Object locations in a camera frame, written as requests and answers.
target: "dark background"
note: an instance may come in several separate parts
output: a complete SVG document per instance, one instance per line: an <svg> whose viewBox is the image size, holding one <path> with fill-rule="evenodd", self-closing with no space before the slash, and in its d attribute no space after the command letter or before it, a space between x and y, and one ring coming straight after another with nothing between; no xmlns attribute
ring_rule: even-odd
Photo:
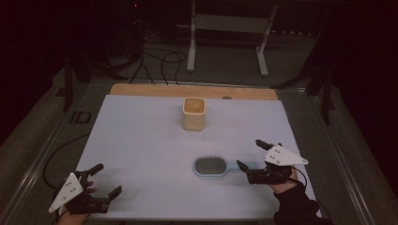
<svg viewBox="0 0 398 225"><path fill-rule="evenodd" d="M203 1L198 9L241 16L262 13L250 6L236 10L234 4L246 3L244 0L214 2ZM123 6L127 1L97 1L97 20L93 10L88 9L93 6L89 3L1 3L0 143L51 87L54 74L63 67L67 40L96 55L107 48L115 29L125 25ZM142 13L146 23L171 37L176 34L176 24L190 24L190 1L136 3L140 6L137 13ZM315 66L336 66L333 83L340 88L347 108L397 193L398 14L393 11L393 1L342 3L285 2L273 29L315 36L323 31L308 60Z"/></svg>

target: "hand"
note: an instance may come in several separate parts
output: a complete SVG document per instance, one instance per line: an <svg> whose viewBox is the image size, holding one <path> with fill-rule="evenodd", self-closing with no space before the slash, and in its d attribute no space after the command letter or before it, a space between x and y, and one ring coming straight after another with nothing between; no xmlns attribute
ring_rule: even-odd
<svg viewBox="0 0 398 225"><path fill-rule="evenodd" d="M292 166L292 174L290 175L290 178L291 178L291 179L294 179L294 180L298 180L298 173L297 173L297 171L293 168L293 166ZM296 185L297 185L296 182L287 180L287 181L286 181L285 183L283 183L283 184L279 184L279 185L269 185L269 186L273 189L273 191L275 192L275 194L281 194L281 193L287 191L288 189L295 187Z"/></svg>
<svg viewBox="0 0 398 225"><path fill-rule="evenodd" d="M87 182L87 186L93 186L94 182ZM95 188L88 188L86 194L95 193L97 190ZM58 225L81 225L84 224L85 220L90 216L89 214L71 214L68 209L66 212L58 219Z"/></svg>

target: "white metal stand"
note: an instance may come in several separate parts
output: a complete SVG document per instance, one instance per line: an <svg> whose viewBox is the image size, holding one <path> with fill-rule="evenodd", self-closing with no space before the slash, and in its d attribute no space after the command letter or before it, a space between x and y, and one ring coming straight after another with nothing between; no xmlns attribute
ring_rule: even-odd
<svg viewBox="0 0 398 225"><path fill-rule="evenodd" d="M278 6L273 6L269 18L247 18L247 17L231 17L219 15L206 15L196 14L196 0L192 0L191 11L191 45L188 54L189 72L194 72L195 69L195 55L196 55L196 42L195 31L196 29L205 30L220 30L220 31L236 31L247 33L263 34L263 40L260 46L256 47L258 65L260 67L260 74L262 77L268 76L266 60L264 58L264 49L266 48L269 33L271 31L272 23L276 14Z"/></svg>

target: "white tabletop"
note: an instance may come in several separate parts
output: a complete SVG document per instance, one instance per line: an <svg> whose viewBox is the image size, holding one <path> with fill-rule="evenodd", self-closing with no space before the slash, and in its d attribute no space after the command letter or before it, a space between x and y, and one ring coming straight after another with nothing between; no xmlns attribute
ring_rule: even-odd
<svg viewBox="0 0 398 225"><path fill-rule="evenodd" d="M123 192L107 214L91 217L248 220L272 218L278 211L272 190L250 185L245 173L203 178L192 165L200 156L219 155L228 162L256 161L264 168L265 151L256 139L282 143L299 155L283 104L207 98L205 128L187 131L182 128L183 99L106 97L77 170L103 163L105 169L90 178L99 190L96 196L105 197L119 185ZM304 166L298 168L307 175ZM310 183L307 194L314 199Z"/></svg>

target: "blue hairbrush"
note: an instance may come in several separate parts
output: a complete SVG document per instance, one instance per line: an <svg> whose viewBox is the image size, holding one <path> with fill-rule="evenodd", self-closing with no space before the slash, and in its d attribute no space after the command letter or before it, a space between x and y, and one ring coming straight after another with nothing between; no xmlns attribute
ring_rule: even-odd
<svg viewBox="0 0 398 225"><path fill-rule="evenodd" d="M245 162L245 164L251 169L258 169L257 162ZM228 163L217 155L199 157L193 163L193 171L198 176L224 176L230 170L239 170L237 163Z"/></svg>

